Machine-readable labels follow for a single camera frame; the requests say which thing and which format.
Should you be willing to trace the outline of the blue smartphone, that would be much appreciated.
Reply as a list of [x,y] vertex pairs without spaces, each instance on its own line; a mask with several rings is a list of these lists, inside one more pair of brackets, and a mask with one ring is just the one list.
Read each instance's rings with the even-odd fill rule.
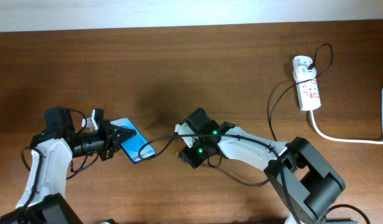
[[132,163],[137,164],[141,162],[139,158],[139,149],[147,143],[146,138],[141,134],[138,128],[129,118],[121,118],[111,122],[115,126],[120,126],[126,129],[133,129],[136,135],[127,141],[121,143],[121,149],[126,153]]

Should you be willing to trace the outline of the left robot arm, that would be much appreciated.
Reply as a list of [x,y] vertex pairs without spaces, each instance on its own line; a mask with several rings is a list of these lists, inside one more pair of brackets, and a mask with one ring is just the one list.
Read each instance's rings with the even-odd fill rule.
[[74,169],[73,159],[95,156],[105,161],[118,152],[121,143],[136,135],[135,130],[104,119],[102,109],[93,110],[91,118],[84,116],[77,131],[72,112],[63,107],[45,111],[47,127],[27,146],[32,163],[26,167],[29,178],[22,198],[14,211],[0,217],[0,223],[81,223],[65,200],[65,188],[70,179],[67,173],[77,175],[88,165],[82,163]]

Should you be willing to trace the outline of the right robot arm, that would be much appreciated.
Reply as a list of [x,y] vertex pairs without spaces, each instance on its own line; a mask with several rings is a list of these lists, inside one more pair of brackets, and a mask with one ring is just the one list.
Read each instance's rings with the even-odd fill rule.
[[318,223],[346,184],[305,138],[272,141],[245,132],[233,123],[218,124],[198,108],[176,124],[186,146],[180,157],[194,169],[211,156],[244,162],[263,171],[292,217]]

